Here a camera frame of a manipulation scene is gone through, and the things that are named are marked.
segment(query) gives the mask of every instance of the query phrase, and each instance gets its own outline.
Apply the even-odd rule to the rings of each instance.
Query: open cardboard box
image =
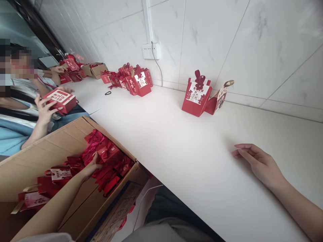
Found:
[[[92,64],[84,65],[84,66],[82,66],[82,70],[89,77],[93,77],[95,79],[100,79],[101,75],[102,75],[101,72],[108,71],[108,68],[106,67],[106,65],[104,63],[97,62],[97,64],[98,64],[98,66],[92,67],[92,68],[90,67],[90,65],[92,65]]]
[[[85,241],[86,238],[97,241],[89,238],[93,233],[97,239],[102,239],[103,234],[104,241],[112,239],[148,181],[148,171],[96,122],[80,117],[0,162],[0,227],[3,230],[0,241],[9,241],[30,218],[29,212],[9,215],[16,205],[18,193],[36,184],[38,176],[52,166],[62,164],[66,157],[78,157],[86,149],[84,137],[93,129],[107,136],[135,164],[108,198],[99,193],[95,179],[86,181],[63,219],[59,232],[69,233],[75,241]]]

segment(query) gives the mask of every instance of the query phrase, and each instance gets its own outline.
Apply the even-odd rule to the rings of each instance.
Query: white tile wall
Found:
[[[235,80],[229,102],[323,121],[321,0],[150,0],[149,9],[164,87],[185,91],[200,69],[214,89]],[[162,85],[141,51],[141,0],[43,0],[40,14],[84,62],[139,64]]]

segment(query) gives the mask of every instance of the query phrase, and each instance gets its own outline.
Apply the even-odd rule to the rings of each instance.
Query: stack of red boxes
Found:
[[[96,129],[86,136],[85,140],[87,148],[80,157],[67,157],[63,165],[52,167],[45,171],[44,176],[38,177],[37,185],[25,188],[18,194],[19,203],[12,214],[29,209],[39,211],[73,176],[93,160],[95,152],[99,155],[97,163],[102,164],[102,168],[92,175],[99,184],[98,190],[103,191],[107,197],[118,187],[134,162]]]

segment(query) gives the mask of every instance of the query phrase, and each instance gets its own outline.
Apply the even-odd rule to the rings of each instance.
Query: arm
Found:
[[[55,66],[51,68],[51,74],[52,74],[51,79],[56,84],[56,86],[59,86],[61,84],[61,79],[59,74],[63,73],[66,70],[67,69],[63,66]]]
[[[235,145],[237,159],[245,158],[256,177],[272,191],[313,242],[323,241],[323,210],[304,197],[283,176],[275,160],[252,144]]]
[[[11,242],[16,242],[25,237],[55,233],[57,232],[64,216],[70,208],[81,185],[96,169],[102,165],[96,164],[98,154],[78,174],[72,177],[69,182],[38,212],[28,223],[16,234]]]
[[[49,110],[52,106],[54,106],[57,102],[52,102],[46,105],[50,98],[45,98],[40,100],[40,95],[37,94],[35,103],[38,108],[39,118],[36,123],[36,126],[31,133],[30,137],[26,142],[21,146],[21,149],[26,148],[27,146],[31,145],[32,143],[36,142],[37,140],[45,137],[48,133],[48,124],[51,120],[52,115],[58,111],[58,109]]]

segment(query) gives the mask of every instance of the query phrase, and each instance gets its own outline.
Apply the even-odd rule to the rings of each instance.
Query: white table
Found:
[[[289,182],[323,208],[322,123],[228,102],[214,116],[198,118],[181,110],[184,92],[154,86],[139,97],[114,88],[104,96],[96,83],[70,86],[85,110],[98,110],[91,117],[224,240],[308,241],[248,164],[230,152],[238,143],[263,148]]]

